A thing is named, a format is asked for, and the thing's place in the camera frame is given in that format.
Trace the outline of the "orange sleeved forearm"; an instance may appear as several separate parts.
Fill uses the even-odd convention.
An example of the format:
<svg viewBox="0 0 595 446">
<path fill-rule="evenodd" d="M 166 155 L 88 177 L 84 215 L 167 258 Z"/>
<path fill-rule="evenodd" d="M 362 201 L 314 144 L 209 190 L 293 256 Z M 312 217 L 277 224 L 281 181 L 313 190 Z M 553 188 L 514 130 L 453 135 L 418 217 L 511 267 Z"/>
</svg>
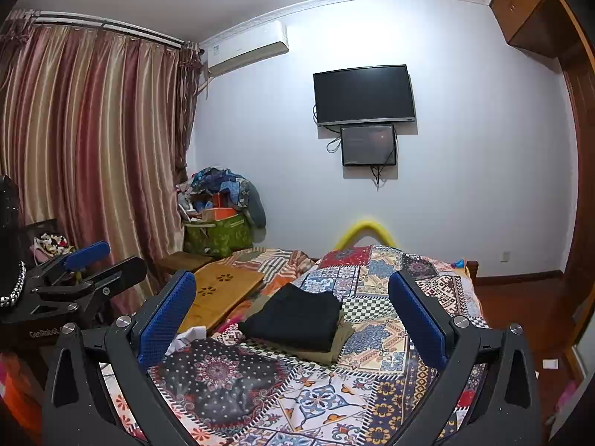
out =
<svg viewBox="0 0 595 446">
<path fill-rule="evenodd" d="M 6 372 L 5 404 L 34 445 L 42 442 L 42 400 L 44 391 L 30 367 L 12 352 L 3 352 Z"/>
</svg>

